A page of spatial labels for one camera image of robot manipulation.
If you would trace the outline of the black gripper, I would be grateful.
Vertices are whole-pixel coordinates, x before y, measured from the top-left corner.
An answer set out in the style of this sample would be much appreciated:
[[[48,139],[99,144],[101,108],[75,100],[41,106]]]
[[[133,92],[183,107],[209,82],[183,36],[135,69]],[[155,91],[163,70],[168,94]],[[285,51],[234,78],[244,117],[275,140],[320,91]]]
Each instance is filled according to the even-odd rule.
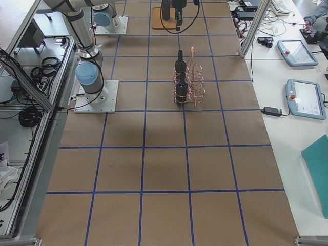
[[[171,7],[175,9],[176,31],[180,31],[183,23],[183,8],[187,6],[187,0],[171,0]]]

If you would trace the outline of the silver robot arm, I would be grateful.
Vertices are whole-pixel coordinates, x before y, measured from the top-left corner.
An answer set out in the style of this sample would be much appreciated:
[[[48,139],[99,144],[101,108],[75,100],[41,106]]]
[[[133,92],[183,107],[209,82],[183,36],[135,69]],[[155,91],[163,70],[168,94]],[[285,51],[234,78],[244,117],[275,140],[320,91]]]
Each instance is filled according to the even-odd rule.
[[[159,8],[153,8],[152,28],[153,29],[176,29],[177,32],[183,24],[183,8],[187,6],[187,1],[161,1]],[[115,4],[102,4],[92,7],[94,21],[98,26],[109,27],[113,24],[118,26],[119,17]]]
[[[80,61],[75,76],[84,90],[87,102],[75,107],[95,105],[104,97],[105,82],[101,71],[103,54],[92,39],[82,8],[108,4],[105,1],[45,1],[45,4],[52,11],[62,14],[66,28],[78,46]]]

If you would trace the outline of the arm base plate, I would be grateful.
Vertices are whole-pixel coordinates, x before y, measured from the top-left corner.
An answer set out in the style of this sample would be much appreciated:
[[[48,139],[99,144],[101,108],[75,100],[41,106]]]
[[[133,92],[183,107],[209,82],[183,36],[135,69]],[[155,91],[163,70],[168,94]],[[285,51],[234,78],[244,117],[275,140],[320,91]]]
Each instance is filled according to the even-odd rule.
[[[82,86],[80,86],[79,96],[74,106],[75,113],[114,113],[116,109],[117,94],[119,81],[105,80],[104,87],[100,95],[86,94]]]
[[[96,35],[126,35],[127,25],[128,25],[128,16],[116,16],[111,20],[105,20],[100,23],[96,23]]]

